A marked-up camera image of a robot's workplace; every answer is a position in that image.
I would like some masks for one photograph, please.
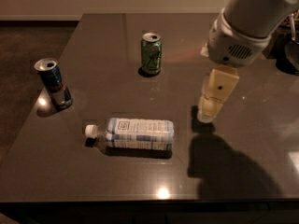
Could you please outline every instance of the clear plastic bottle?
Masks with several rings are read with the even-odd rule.
[[[104,139],[109,147],[171,150],[174,144],[174,124],[169,120],[111,118],[105,131],[87,125],[88,138]]]

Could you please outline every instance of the floor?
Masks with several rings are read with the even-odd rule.
[[[76,25],[0,21],[0,165],[43,88],[35,62],[46,57],[59,60]],[[0,214],[0,224],[13,223]]]

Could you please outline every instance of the qr code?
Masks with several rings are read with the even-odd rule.
[[[120,121],[119,122],[119,130],[129,130],[130,122],[128,121]]]

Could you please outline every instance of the vent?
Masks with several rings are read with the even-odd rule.
[[[252,54],[251,49],[240,45],[233,45],[229,47],[228,50],[231,56],[238,59],[246,59]]]

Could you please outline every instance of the soda can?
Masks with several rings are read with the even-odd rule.
[[[48,94],[57,109],[65,109],[72,105],[72,97],[54,58],[45,58],[35,64],[35,69],[40,75]]]
[[[161,72],[162,42],[157,33],[145,33],[141,40],[142,72],[155,76]]]

